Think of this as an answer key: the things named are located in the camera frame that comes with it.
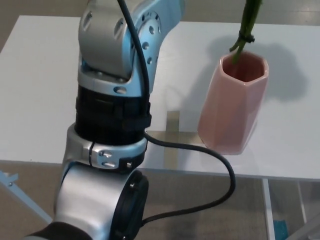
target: robotic arm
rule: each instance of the robotic arm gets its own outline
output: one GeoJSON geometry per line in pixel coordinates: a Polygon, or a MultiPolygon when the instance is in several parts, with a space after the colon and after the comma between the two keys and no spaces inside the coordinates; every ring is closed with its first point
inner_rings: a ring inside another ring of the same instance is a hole
{"type": "Polygon", "coordinates": [[[149,93],[133,38],[115,0],[92,0],[80,20],[76,119],[67,131],[54,219],[23,240],[133,240],[149,183],[136,168],[147,149],[161,44],[184,0],[126,0],[145,56],[149,93]]]}

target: floor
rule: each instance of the floor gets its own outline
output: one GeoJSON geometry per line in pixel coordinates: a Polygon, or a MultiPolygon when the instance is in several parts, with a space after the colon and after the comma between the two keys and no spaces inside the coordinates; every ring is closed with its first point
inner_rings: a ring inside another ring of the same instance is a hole
{"type": "MultiPolygon", "coordinates": [[[[79,17],[87,0],[0,0],[0,50],[19,15],[79,17]]],[[[231,22],[241,20],[245,0],[186,0],[183,21],[231,22]]],[[[320,0],[264,0],[258,23],[320,25],[320,0]]],[[[60,166],[0,162],[0,170],[19,173],[18,185],[45,211],[53,214],[54,190],[60,166]]],[[[145,215],[206,203],[228,187],[224,177],[145,173],[150,194],[145,215]]],[[[297,211],[296,184],[270,181],[274,218],[286,220],[289,232],[302,223],[297,211]]],[[[45,224],[23,205],[0,190],[0,236],[18,240],[45,224]]],[[[201,213],[156,221],[141,229],[138,240],[266,240],[262,183],[238,179],[234,196],[225,204],[201,213]]]]}

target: white tabletop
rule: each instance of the white tabletop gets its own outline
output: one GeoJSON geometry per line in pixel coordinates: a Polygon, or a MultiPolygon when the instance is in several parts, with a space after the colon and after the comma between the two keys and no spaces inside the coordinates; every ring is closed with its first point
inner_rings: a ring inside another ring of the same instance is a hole
{"type": "MultiPolygon", "coordinates": [[[[61,163],[75,121],[78,64],[75,17],[20,16],[0,54],[0,160],[61,163]]],[[[239,31],[235,23],[181,22],[158,60],[150,130],[196,132],[218,59],[239,31]]],[[[320,180],[320,27],[257,24],[246,49],[269,63],[267,96],[241,155],[226,156],[238,176],[320,180]]],[[[225,174],[216,159],[181,150],[177,171],[225,174]]],[[[149,145],[142,168],[166,170],[164,149],[149,145]]]]}

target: green flower stem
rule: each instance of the green flower stem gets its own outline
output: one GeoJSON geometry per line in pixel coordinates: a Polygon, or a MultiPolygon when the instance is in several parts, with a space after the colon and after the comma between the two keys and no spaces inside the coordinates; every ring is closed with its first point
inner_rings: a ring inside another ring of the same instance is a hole
{"type": "MultiPolygon", "coordinates": [[[[245,2],[243,14],[242,14],[242,20],[241,20],[241,27],[240,27],[240,32],[243,34],[245,34],[246,27],[248,25],[248,22],[250,21],[250,14],[251,14],[252,7],[253,7],[253,3],[252,3],[253,1],[255,1],[255,0],[246,0],[246,2],[245,2]]],[[[229,51],[232,52],[232,51],[236,50],[237,47],[239,47],[240,42],[241,42],[241,39],[240,39],[240,37],[238,37],[237,41],[229,49],[229,51]]]]}
{"type": "MultiPolygon", "coordinates": [[[[251,36],[261,4],[262,0],[246,0],[245,2],[240,27],[240,32],[245,37],[251,36]]],[[[229,51],[232,52],[238,48],[233,57],[234,64],[239,60],[240,54],[244,50],[245,45],[246,41],[238,37],[235,44],[229,49],[229,51]]]]}

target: pink vase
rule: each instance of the pink vase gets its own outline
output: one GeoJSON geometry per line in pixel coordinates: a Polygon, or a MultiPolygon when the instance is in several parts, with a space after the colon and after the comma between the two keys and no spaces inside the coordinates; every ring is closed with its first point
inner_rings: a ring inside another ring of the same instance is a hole
{"type": "Polygon", "coordinates": [[[244,150],[259,109],[269,76],[267,61],[243,52],[237,64],[233,53],[223,56],[214,71],[198,123],[205,146],[223,155],[244,150]]]}

